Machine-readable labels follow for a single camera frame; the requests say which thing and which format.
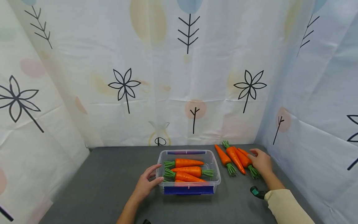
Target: white fabric backdrop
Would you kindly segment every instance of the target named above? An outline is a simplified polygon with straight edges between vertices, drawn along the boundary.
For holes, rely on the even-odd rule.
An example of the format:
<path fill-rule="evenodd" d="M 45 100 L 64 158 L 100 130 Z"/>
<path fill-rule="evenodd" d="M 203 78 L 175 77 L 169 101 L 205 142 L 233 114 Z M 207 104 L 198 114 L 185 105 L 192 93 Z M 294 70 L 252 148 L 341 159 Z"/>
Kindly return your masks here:
<path fill-rule="evenodd" d="M 256 142 L 325 223 L 356 223 L 358 119 L 348 115 L 358 114 L 358 2 L 317 4 L 306 35 L 314 32 L 284 57 Z"/>
<path fill-rule="evenodd" d="M 9 0 L 12 10 L 0 3 L 7 52 L 0 85 L 9 88 L 13 74 L 21 89 L 39 90 L 31 102 L 41 111 L 30 114 L 44 130 L 26 113 L 14 123 L 0 108 L 8 180 L 0 204 L 14 223 L 44 214 L 88 155 L 83 140 L 90 147 L 252 143 L 283 52 L 303 35 L 313 7 L 310 0 Z M 25 55 L 31 60 L 21 63 Z"/>

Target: orange carrot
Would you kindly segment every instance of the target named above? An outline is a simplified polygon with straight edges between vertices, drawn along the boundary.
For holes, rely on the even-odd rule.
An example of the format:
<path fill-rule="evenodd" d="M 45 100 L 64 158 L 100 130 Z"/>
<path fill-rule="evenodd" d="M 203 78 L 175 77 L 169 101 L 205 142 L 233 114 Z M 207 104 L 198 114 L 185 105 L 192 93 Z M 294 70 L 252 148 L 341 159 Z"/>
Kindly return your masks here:
<path fill-rule="evenodd" d="M 246 151 L 244 151 L 244 150 L 242 150 L 240 148 L 237 148 L 237 150 L 239 150 L 242 154 L 244 154 L 248 158 L 248 156 L 247 156 L 247 155 L 249 155 L 248 152 L 246 152 Z"/>
<path fill-rule="evenodd" d="M 165 168 L 164 177 L 173 177 L 174 180 L 181 180 L 184 182 L 206 182 L 200 178 L 194 177 L 193 175 L 184 173 L 183 171 L 173 172 L 168 168 Z"/>
<path fill-rule="evenodd" d="M 164 161 L 164 166 L 166 168 L 175 166 L 175 168 L 188 167 L 188 166 L 202 166 L 204 163 L 202 161 L 193 160 L 193 159 L 175 159 L 175 161 L 169 162 Z"/>
<path fill-rule="evenodd" d="M 231 164 L 231 162 L 232 162 L 231 159 L 222 151 L 222 149 L 218 145 L 215 145 L 215 149 L 220 157 L 221 162 L 223 163 L 224 166 L 227 167 L 229 175 L 236 176 L 236 169 Z"/>
<path fill-rule="evenodd" d="M 234 162 L 234 164 L 237 166 L 237 168 L 240 170 L 242 174 L 246 174 L 244 167 L 242 166 L 239 158 L 236 155 L 236 148 L 235 147 L 228 147 L 226 148 L 226 153 L 229 155 L 231 160 Z"/>
<path fill-rule="evenodd" d="M 213 177 L 213 170 L 202 170 L 199 166 L 189 166 L 189 167 L 181 167 L 172 169 L 173 172 L 183 171 L 187 174 L 193 175 L 194 177 L 201 177 L 202 175 L 206 175 L 209 177 Z"/>
<path fill-rule="evenodd" d="M 225 147 L 230 147 L 229 145 L 229 142 L 228 141 L 223 141 L 223 145 Z M 235 148 L 235 153 L 237 155 L 237 157 L 239 158 L 241 164 L 243 167 L 247 168 L 250 173 L 251 173 L 251 176 L 252 178 L 258 178 L 260 176 L 260 174 L 258 173 L 257 169 L 255 169 L 253 166 L 252 166 L 252 161 L 247 158 L 244 154 L 242 154 L 238 149 Z"/>

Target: clear plastic container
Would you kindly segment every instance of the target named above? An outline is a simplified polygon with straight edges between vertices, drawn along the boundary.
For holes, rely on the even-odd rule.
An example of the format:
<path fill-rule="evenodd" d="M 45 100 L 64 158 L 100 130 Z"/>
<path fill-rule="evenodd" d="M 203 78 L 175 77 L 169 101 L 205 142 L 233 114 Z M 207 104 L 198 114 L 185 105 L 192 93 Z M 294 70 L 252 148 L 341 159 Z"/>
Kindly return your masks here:
<path fill-rule="evenodd" d="M 221 182 L 220 171 L 215 156 L 210 150 L 197 149 L 181 149 L 181 150 L 164 150 L 160 153 L 158 164 L 162 166 L 157 169 L 155 176 L 160 177 L 164 175 L 164 161 L 174 161 L 177 158 L 194 159 L 203 161 L 201 166 L 203 170 L 213 170 L 214 176 L 208 177 L 202 175 L 201 179 L 206 182 L 162 182 L 159 184 L 160 191 L 163 194 L 177 194 L 177 195 L 200 195 L 200 194 L 214 194 L 217 186 Z"/>

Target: cream long sleeve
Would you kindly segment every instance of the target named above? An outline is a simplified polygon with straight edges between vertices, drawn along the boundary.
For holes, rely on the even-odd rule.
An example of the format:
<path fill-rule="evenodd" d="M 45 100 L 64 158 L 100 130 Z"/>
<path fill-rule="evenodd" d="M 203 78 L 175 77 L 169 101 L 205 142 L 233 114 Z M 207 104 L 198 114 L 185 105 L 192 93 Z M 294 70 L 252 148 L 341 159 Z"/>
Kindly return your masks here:
<path fill-rule="evenodd" d="M 278 224 L 314 224 L 290 190 L 269 191 L 265 194 L 265 200 Z"/>

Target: gray tabletop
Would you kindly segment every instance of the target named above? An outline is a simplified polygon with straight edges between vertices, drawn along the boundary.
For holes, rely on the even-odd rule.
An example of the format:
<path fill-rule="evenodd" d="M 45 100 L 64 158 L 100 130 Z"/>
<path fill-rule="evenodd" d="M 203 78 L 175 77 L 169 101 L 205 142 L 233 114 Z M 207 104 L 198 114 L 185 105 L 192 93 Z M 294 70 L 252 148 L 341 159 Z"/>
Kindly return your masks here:
<path fill-rule="evenodd" d="M 236 145 L 244 150 L 260 145 Z M 157 163 L 162 150 L 208 149 L 214 146 L 154 146 L 96 148 L 79 168 L 58 200 L 52 205 L 40 224 L 114 224 L 131 195 L 139 176 Z M 316 224 L 323 223 L 292 182 L 274 163 L 274 172 L 290 189 L 298 203 Z M 250 187 L 267 190 L 263 180 L 250 175 L 229 177 L 219 164 L 221 184 L 214 195 L 162 195 L 155 188 L 141 204 L 135 223 L 148 219 L 152 224 L 224 224 L 224 223 L 276 223 L 267 202 L 254 197 Z"/>

